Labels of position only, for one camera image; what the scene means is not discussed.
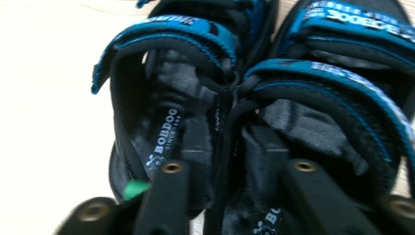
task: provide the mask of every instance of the white surface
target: white surface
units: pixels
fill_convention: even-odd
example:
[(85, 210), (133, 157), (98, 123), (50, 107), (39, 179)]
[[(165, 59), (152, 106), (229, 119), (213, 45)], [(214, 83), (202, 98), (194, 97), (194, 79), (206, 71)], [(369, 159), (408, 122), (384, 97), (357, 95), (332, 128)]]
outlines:
[(133, 5), (0, 0), (0, 234), (53, 234), (80, 202), (113, 196), (108, 84), (89, 89), (105, 46), (142, 18)]

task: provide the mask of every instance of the sandal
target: sandal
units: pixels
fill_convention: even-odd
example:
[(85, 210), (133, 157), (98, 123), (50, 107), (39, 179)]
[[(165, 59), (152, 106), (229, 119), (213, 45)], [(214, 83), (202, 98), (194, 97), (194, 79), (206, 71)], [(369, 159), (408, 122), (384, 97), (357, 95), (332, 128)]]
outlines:
[(299, 0), (271, 55), (354, 71), (414, 118), (415, 28), (397, 0)]
[[(262, 58), (267, 43), (253, 43), (249, 50), (249, 42), (242, 36), (239, 40), (241, 31), (235, 28), (192, 16), (157, 16), (165, 13), (165, 2), (180, 6), (180, 1), (161, 1), (153, 17), (125, 29), (108, 45), (95, 66), (92, 92), (98, 93), (111, 77), (115, 145), (110, 183), (115, 197), (123, 201), (129, 180), (149, 181), (166, 160), (185, 159), (193, 172), (190, 210), (198, 213), (212, 201), (211, 161), (232, 106), (237, 73), (247, 62)], [(255, 14), (266, 11), (264, 19), (246, 19), (253, 25), (260, 19), (275, 22), (270, 20), (275, 2), (267, 9), (261, 4), (234, 5)], [(239, 10), (229, 12), (237, 15)], [(256, 40), (269, 40), (265, 31), (269, 29), (259, 29)]]
[(414, 132), (369, 80), (320, 62), (272, 59), (249, 70), (239, 90), (220, 141), (204, 234), (287, 234), (278, 194), (289, 159), (319, 163), (370, 207), (391, 191), (404, 156), (415, 195)]

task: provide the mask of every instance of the black plastic part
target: black plastic part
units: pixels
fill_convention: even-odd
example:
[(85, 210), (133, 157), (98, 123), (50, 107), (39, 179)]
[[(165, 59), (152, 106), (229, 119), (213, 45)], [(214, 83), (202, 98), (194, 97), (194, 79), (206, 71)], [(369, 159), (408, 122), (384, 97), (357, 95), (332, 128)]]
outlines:
[(373, 213), (384, 234), (415, 235), (415, 200), (384, 195)]
[(189, 195), (192, 214), (200, 213), (213, 200), (211, 186), (211, 136), (205, 116), (186, 121), (186, 129), (181, 146), (181, 160), (190, 166)]
[(187, 235), (189, 167), (167, 161), (156, 174), (136, 218), (134, 235)]
[(143, 194), (116, 206), (108, 235), (131, 235), (142, 201)]
[(57, 235), (110, 235), (115, 201), (93, 198), (79, 205), (60, 228)]
[(296, 210), (306, 227), (304, 234), (382, 234), (318, 164), (289, 161), (283, 182), (288, 193), (283, 210)]
[(278, 200), (278, 179), (290, 158), (282, 138), (268, 125), (249, 123), (242, 129), (246, 150), (248, 190), (264, 208), (274, 208)]

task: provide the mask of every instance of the metal rivet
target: metal rivet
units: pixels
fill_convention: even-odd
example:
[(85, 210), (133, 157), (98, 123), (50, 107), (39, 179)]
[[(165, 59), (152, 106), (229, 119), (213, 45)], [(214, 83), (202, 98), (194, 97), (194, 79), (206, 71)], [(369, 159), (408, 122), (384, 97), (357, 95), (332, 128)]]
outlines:
[(317, 169), (314, 164), (305, 161), (295, 163), (294, 168), (304, 172), (312, 172)]
[(401, 216), (415, 219), (415, 205), (403, 200), (394, 200), (390, 202), (392, 210)]
[(108, 205), (104, 203), (91, 203), (78, 213), (78, 218), (84, 222), (91, 222), (101, 219), (109, 212), (110, 208)]
[(182, 170), (181, 164), (165, 164), (162, 166), (161, 171), (165, 173), (177, 173)]

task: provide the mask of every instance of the brand label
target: brand label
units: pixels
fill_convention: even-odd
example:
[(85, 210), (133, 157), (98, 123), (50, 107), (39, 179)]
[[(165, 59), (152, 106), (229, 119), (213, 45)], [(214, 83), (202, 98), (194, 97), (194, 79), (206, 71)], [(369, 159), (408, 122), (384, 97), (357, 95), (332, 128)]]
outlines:
[(274, 225), (281, 219), (280, 213), (281, 209), (271, 209), (264, 220), (257, 223), (257, 228), (253, 231), (254, 235), (277, 235)]
[(323, 18), (384, 30), (393, 36), (415, 43), (415, 29), (409, 24), (400, 23), (398, 20), (383, 14), (358, 9), (356, 6), (332, 1), (315, 2), (307, 8), (304, 17), (305, 20), (311, 18)]
[(185, 16), (159, 16), (148, 18), (142, 21), (142, 23), (151, 23), (151, 22), (179, 22), (186, 25), (193, 24), (197, 18), (185, 17)]
[(165, 151), (171, 149), (171, 144), (177, 135), (177, 126), (180, 123), (180, 120), (181, 116), (178, 114), (177, 110), (170, 109), (168, 111), (168, 114), (164, 119), (165, 123), (162, 125), (157, 139), (157, 145), (146, 163), (149, 170), (157, 169), (165, 161), (163, 154)]

